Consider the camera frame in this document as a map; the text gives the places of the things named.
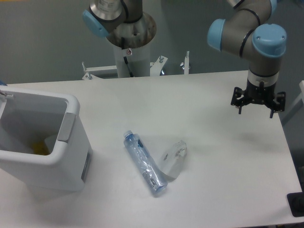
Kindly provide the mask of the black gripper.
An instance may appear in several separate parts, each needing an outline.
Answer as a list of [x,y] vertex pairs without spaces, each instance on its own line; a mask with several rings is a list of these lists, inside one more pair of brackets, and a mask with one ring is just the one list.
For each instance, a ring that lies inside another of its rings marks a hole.
[[266,105],[270,109],[270,118],[273,118],[274,113],[285,111],[286,92],[279,92],[275,95],[274,83],[271,86],[256,86],[247,80],[246,90],[239,87],[234,88],[231,105],[238,109],[238,114],[241,114],[242,107],[248,104]]

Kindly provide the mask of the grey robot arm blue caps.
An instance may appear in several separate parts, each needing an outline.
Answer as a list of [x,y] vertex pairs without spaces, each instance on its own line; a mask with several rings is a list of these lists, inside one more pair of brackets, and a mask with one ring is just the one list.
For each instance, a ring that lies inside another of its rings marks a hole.
[[[248,104],[264,105],[272,114],[285,109],[285,92],[275,92],[286,50],[286,31],[268,24],[275,0],[232,0],[235,15],[212,22],[207,43],[249,62],[247,86],[236,87],[231,104],[238,109]],[[113,46],[119,77],[150,76],[150,43],[156,34],[154,19],[143,11],[140,0],[93,0],[84,10],[83,21],[97,37]]]

